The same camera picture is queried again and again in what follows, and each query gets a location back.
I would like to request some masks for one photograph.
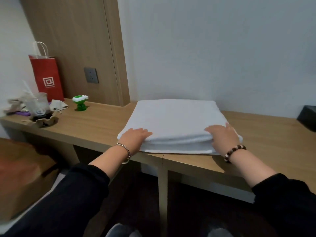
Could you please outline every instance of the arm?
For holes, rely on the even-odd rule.
[[[119,140],[131,154],[151,135],[128,130]],[[56,188],[11,227],[4,236],[82,236],[89,220],[100,210],[108,185],[127,158],[121,146],[109,148],[89,165],[76,164]]]
[[[213,135],[213,147],[222,156],[239,145],[238,136],[228,123],[205,129]],[[299,180],[277,174],[247,150],[237,150],[231,157],[256,195],[255,206],[280,236],[315,236],[316,195]]]

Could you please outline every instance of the power outlet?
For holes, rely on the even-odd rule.
[[[84,74],[86,75],[86,79],[88,83],[99,83],[98,76],[97,76],[97,69],[96,68],[83,68]]]

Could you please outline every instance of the black sweater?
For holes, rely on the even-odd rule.
[[[75,165],[55,190],[4,236],[82,236],[107,197],[109,182],[98,167]],[[316,195],[304,182],[276,174],[252,191],[255,206],[280,236],[316,236]]]

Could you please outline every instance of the table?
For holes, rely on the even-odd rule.
[[[4,127],[29,132],[54,141],[67,160],[78,162],[73,145],[104,152],[117,142],[136,103],[125,107],[86,102],[88,109],[75,111],[71,99],[69,108],[58,115],[59,122],[51,127],[36,129],[26,126],[19,115],[0,119]],[[305,181],[316,192],[316,133],[307,130],[291,118],[272,117],[223,111],[229,123],[243,136],[244,145],[277,172],[292,179]],[[207,179],[216,183],[251,191],[233,165],[216,155],[174,155],[139,152],[132,160],[158,169],[161,235],[167,233],[168,172]]]

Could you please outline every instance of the green and white toy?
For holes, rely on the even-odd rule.
[[[87,109],[86,105],[84,104],[87,99],[89,99],[89,97],[85,95],[75,96],[72,99],[72,101],[77,104],[77,111],[85,111]]]

